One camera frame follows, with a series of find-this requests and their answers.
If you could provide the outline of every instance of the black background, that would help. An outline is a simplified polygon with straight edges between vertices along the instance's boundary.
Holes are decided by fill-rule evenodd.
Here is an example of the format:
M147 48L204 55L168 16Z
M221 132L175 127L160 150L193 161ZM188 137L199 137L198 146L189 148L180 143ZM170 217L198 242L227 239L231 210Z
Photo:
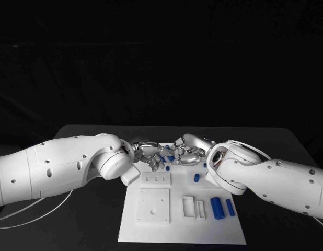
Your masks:
M2 4L0 144L65 124L284 127L323 168L323 3Z

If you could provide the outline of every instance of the dark table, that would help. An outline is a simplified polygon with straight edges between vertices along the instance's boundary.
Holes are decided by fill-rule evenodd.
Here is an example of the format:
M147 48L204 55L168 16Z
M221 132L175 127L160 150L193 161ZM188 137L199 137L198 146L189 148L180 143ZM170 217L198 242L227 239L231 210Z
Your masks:
M317 167L294 134L284 128L142 127L67 125L57 138L111 133L130 140L137 136L155 142L173 142L195 133L218 143L232 139L261 149L271 158ZM22 224L45 214L68 193L49 197L19 215L0 221L0 227ZM120 179L94 179L74 190L64 205L39 221L0 230L0 250L323 250L323 226L307 215L265 202L248 189L234 195L248 245L119 243L126 198ZM5 206L0 217L37 200Z

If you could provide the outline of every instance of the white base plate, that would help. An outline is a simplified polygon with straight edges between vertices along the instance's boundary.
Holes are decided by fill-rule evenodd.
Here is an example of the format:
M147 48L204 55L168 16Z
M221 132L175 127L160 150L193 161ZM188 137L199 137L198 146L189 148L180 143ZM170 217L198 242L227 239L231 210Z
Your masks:
M245 245L245 236L241 228L240 218L229 216L225 200L231 199L232 194L208 182L204 177L206 168L205 159L196 166L170 166L172 186L169 188L169 224L137 224L137 198L142 187L142 181L137 179L127 187L124 211L120 225L119 242L143 243L201 243L201 244L235 244ZM152 169L143 162L134 164L142 173L150 173ZM166 173L166 169L159 169L156 173ZM195 175L199 173L199 182L193 183ZM198 200L204 201L205 220L186 220L183 218L183 196L193 196L198 210ZM211 205L211 198L219 197L224 207L225 219L216 220Z

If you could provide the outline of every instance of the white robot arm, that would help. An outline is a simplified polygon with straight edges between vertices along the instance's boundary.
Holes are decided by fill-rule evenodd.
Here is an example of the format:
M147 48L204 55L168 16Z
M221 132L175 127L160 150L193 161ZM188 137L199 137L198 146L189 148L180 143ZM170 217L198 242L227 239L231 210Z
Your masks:
M60 195L97 177L121 177L129 186L140 175L133 163L142 160L156 171L159 154L173 156L157 143L130 143L107 133L45 141L0 157L0 206Z
M242 145L247 144L232 140L216 144L206 138L186 134L172 146L182 149L173 164L188 163L186 155L193 154L183 156L186 146L199 149L195 156L206 157L206 180L212 184L235 195L242 195L250 188L267 202L323 219L323 169L271 159L260 152L268 158L263 162ZM188 164L198 164L199 161L196 159Z

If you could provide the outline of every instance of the white slot block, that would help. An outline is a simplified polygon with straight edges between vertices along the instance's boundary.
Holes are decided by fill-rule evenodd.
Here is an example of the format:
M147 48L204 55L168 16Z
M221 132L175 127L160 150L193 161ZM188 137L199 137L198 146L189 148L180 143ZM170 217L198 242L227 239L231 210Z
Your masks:
M198 201L198 219L205 220L205 205L202 200Z
M169 189L140 189L136 223L169 224Z
M183 218L188 220L196 219L193 196L183 196Z
M140 181L142 187L170 187L172 185L170 173L142 173Z

